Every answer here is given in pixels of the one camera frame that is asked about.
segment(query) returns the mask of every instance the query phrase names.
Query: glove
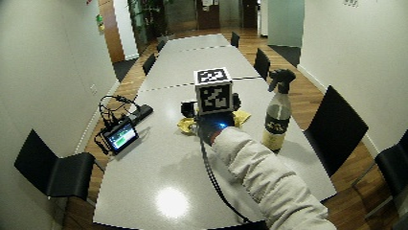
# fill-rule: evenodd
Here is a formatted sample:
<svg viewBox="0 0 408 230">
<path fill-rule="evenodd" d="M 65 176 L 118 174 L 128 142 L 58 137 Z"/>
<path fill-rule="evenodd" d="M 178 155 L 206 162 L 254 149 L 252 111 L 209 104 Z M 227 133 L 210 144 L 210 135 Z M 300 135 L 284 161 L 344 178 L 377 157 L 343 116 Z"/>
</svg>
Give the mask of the glove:
<svg viewBox="0 0 408 230">
<path fill-rule="evenodd" d="M 203 141 L 211 146 L 217 135 L 226 127 L 235 125 L 234 113 L 221 112 L 211 113 L 198 117 L 197 124 L 199 126 L 198 135 Z"/>
</svg>

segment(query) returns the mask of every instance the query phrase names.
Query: person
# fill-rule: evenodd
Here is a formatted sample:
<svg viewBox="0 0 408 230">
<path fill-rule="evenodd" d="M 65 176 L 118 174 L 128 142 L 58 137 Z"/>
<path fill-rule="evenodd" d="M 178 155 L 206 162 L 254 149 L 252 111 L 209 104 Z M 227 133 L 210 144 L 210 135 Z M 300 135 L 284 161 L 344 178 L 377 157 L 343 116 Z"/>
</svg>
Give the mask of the person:
<svg viewBox="0 0 408 230">
<path fill-rule="evenodd" d="M 336 229 L 327 207 L 272 151 L 226 122 L 225 115 L 203 117 L 198 120 L 203 141 L 259 204 L 268 229 Z"/>
</svg>

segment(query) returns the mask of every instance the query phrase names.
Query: table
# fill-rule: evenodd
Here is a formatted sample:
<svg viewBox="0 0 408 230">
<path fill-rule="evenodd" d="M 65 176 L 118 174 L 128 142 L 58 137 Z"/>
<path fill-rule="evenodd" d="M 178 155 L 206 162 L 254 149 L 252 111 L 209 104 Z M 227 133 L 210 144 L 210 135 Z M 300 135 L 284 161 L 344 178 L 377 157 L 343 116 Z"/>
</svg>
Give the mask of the table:
<svg viewBox="0 0 408 230">
<path fill-rule="evenodd" d="M 140 92 L 194 83 L 194 71 L 227 67 L 233 79 L 259 78 L 234 46 L 161 55 L 141 84 Z"/>
<path fill-rule="evenodd" d="M 230 41 L 221 34 L 190 36 L 167 41 L 159 55 L 221 46 L 231 46 Z"/>
<path fill-rule="evenodd" d="M 234 80 L 242 110 L 252 115 L 242 129 L 260 140 L 268 100 L 263 79 Z M 98 194 L 94 222 L 140 229 L 203 229 L 238 225 L 239 219 L 222 203 L 205 172 L 199 139 L 181 133 L 175 124 L 181 101 L 195 98 L 194 85 L 145 91 L 138 104 L 154 112 L 138 124 L 137 140 L 109 162 Z M 227 200 L 251 220 L 263 219 L 258 205 L 207 149 L 210 164 Z M 306 137 L 291 119 L 279 158 L 303 178 L 320 200 L 335 194 L 330 177 Z M 165 193 L 174 201 L 162 203 Z M 166 212 L 167 209 L 183 207 Z"/>
</svg>

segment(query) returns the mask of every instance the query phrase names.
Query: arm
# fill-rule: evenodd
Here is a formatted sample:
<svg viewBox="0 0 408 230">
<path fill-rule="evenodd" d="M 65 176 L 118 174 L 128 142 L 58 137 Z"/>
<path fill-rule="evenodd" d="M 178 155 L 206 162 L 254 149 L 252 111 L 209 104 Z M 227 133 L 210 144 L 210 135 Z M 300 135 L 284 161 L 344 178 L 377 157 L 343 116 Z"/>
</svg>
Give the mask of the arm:
<svg viewBox="0 0 408 230">
<path fill-rule="evenodd" d="M 335 229 L 303 180 L 249 134 L 227 127 L 213 140 L 213 150 L 259 203 L 270 229 Z"/>
</svg>

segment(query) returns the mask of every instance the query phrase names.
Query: white box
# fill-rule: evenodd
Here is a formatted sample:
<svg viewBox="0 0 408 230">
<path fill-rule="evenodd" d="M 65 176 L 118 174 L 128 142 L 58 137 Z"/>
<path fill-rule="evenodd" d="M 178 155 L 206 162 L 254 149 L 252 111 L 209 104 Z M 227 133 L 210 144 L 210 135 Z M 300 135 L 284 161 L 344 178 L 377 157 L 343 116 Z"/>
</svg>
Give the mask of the white box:
<svg viewBox="0 0 408 230">
<path fill-rule="evenodd" d="M 194 71 L 199 114 L 234 111 L 233 79 L 227 68 Z"/>
</svg>

